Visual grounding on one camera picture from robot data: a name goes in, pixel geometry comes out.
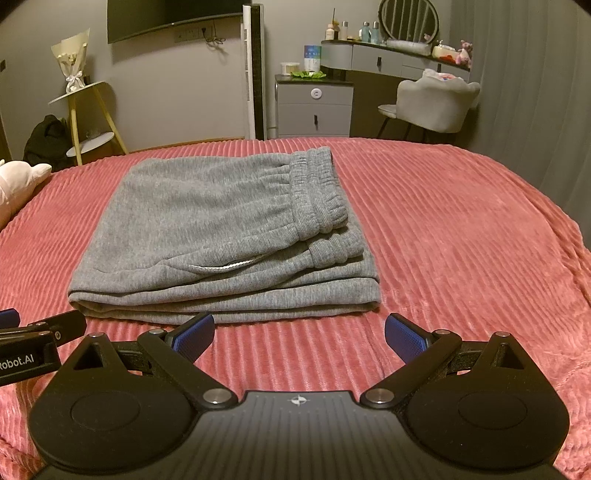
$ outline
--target black bag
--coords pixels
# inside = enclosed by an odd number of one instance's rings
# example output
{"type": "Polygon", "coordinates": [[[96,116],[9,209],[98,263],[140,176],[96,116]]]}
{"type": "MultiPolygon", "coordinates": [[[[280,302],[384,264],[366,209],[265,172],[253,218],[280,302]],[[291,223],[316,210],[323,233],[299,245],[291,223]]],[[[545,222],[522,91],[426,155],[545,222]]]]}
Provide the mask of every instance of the black bag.
{"type": "Polygon", "coordinates": [[[27,140],[23,160],[31,166],[49,163],[53,171],[64,170],[74,166],[74,160],[66,157],[71,147],[72,139],[64,124],[55,115],[46,115],[27,140]]]}

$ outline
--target round mirror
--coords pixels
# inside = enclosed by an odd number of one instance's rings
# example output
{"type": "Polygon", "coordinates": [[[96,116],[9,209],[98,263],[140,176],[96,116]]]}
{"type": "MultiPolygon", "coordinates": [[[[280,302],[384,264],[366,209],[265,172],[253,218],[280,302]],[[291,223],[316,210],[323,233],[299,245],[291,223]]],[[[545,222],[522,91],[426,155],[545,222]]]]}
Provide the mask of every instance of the round mirror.
{"type": "Polygon", "coordinates": [[[378,16],[385,39],[431,43],[439,33],[439,16],[429,0],[382,0],[378,16]]]}

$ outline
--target metal screw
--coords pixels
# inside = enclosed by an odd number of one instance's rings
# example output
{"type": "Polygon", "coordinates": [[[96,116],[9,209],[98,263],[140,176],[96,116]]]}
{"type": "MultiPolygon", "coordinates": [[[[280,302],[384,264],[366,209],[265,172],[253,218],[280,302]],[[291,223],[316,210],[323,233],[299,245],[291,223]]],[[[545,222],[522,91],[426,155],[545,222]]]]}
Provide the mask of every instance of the metal screw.
{"type": "Polygon", "coordinates": [[[382,403],[388,403],[394,399],[394,393],[390,392],[390,390],[386,390],[385,388],[372,388],[371,390],[365,393],[365,398],[367,398],[371,403],[377,403],[381,405],[382,403]]]}
{"type": "Polygon", "coordinates": [[[213,403],[214,405],[225,403],[231,398],[232,392],[225,388],[211,388],[203,394],[203,399],[207,403],[213,403]]]}

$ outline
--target gray curtain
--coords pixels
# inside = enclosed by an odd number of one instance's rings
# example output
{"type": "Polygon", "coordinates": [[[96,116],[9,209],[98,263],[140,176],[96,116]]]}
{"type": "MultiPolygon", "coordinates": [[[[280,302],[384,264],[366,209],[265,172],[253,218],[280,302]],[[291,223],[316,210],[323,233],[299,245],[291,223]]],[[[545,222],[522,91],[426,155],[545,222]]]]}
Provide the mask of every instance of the gray curtain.
{"type": "Polygon", "coordinates": [[[540,189],[591,245],[591,15],[574,0],[453,0],[462,39],[482,92],[457,144],[540,189]]]}

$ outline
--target gray upholstered chair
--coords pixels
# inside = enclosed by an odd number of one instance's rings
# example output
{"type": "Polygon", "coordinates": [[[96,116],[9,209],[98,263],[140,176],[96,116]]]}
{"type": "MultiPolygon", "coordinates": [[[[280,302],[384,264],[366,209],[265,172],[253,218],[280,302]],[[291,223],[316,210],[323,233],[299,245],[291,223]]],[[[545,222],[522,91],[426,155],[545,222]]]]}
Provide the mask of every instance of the gray upholstered chair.
{"type": "Polygon", "coordinates": [[[391,118],[408,122],[404,135],[407,139],[411,125],[426,130],[454,134],[462,129],[468,109],[480,93],[480,84],[466,83],[460,78],[439,80],[424,76],[413,82],[404,80],[398,85],[396,105],[380,105],[379,113],[386,119],[379,129],[380,138],[391,118]]]}

